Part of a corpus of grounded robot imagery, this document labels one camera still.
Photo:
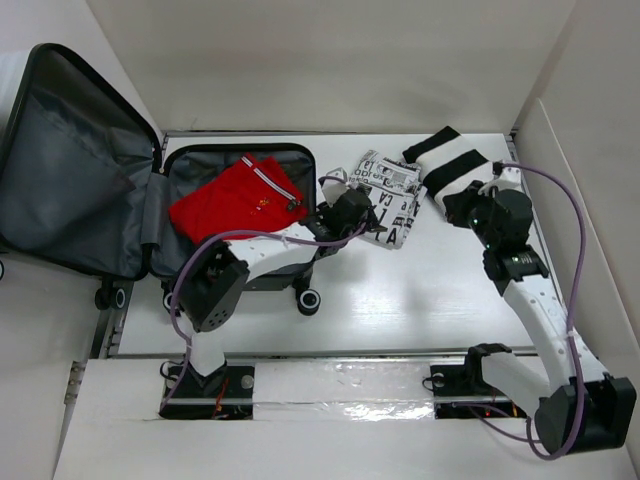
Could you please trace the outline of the newspaper print garment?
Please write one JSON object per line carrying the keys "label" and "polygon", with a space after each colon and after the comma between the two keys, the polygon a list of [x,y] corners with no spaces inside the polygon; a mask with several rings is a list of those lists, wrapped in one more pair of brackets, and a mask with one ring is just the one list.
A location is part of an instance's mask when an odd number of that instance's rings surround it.
{"label": "newspaper print garment", "polygon": [[425,195],[421,167],[369,150],[349,175],[349,184],[368,196],[380,225],[385,228],[365,237],[385,248],[400,249]]}

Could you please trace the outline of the black white striped garment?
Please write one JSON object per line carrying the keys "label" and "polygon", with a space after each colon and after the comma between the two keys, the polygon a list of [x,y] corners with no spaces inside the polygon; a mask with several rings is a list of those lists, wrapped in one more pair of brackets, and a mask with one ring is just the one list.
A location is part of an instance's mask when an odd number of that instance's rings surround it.
{"label": "black white striped garment", "polygon": [[444,215],[446,197],[463,192],[474,181],[486,184],[494,179],[493,163],[450,126],[408,147],[402,156],[407,164],[419,166],[420,182]]}

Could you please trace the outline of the red garment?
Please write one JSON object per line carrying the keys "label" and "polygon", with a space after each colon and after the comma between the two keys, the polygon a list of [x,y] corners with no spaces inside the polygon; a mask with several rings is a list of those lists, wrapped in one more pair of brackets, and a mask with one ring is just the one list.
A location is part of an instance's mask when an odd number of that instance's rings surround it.
{"label": "red garment", "polygon": [[229,232],[233,239],[273,233],[309,213],[304,194],[272,156],[247,153],[219,176],[169,208],[174,229],[195,244]]}

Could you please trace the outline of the small space-print suitcase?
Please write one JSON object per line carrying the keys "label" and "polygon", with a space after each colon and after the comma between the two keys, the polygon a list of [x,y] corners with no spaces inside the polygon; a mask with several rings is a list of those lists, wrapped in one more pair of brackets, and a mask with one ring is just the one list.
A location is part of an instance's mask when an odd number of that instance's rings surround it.
{"label": "small space-print suitcase", "polygon": [[295,143],[195,144],[164,153],[145,118],[73,50],[43,43],[1,57],[1,243],[99,277],[173,277],[192,254],[172,203],[243,155],[275,159],[314,209],[312,153]]}

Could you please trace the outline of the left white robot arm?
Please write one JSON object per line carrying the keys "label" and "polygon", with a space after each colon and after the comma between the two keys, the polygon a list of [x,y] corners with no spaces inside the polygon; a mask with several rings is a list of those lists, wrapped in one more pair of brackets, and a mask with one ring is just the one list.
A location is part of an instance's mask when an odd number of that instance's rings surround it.
{"label": "left white robot arm", "polygon": [[184,381],[201,396],[220,390],[226,359],[213,333],[231,318],[244,292],[275,277],[293,289],[299,312],[312,316],[321,306],[310,285],[315,263],[365,233],[385,229],[364,191],[348,188],[277,232],[231,230],[204,240],[171,288],[168,311],[186,351],[166,396],[172,398]]}

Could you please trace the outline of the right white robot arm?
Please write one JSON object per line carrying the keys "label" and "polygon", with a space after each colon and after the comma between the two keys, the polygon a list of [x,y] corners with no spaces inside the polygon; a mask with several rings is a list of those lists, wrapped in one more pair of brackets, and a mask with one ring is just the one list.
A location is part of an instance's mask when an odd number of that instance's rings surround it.
{"label": "right white robot arm", "polygon": [[471,347],[459,385],[495,389],[524,411],[547,454],[566,455],[624,445],[637,393],[612,376],[568,325],[549,270],[529,243],[533,207],[517,190],[485,193],[474,182],[444,199],[446,220],[469,228],[484,247],[483,267],[531,339],[545,372],[538,374],[500,343]]}

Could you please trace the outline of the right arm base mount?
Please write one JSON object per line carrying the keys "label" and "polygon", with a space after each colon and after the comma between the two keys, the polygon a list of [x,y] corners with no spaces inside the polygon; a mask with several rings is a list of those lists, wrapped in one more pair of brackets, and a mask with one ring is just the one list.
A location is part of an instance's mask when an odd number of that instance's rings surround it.
{"label": "right arm base mount", "polygon": [[464,378],[461,364],[432,364],[422,385],[432,394],[438,420],[526,417],[524,411],[499,390],[471,385]]}

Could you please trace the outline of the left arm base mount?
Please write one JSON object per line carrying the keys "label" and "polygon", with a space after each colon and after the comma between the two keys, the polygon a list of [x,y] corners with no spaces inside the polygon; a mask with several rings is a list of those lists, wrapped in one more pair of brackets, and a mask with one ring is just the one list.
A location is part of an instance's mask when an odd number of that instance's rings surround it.
{"label": "left arm base mount", "polygon": [[164,392],[159,416],[165,420],[251,420],[255,366],[225,366],[214,373],[212,384],[198,384],[190,372],[181,380],[173,395],[163,404],[181,373],[182,365],[166,361],[160,367]]}

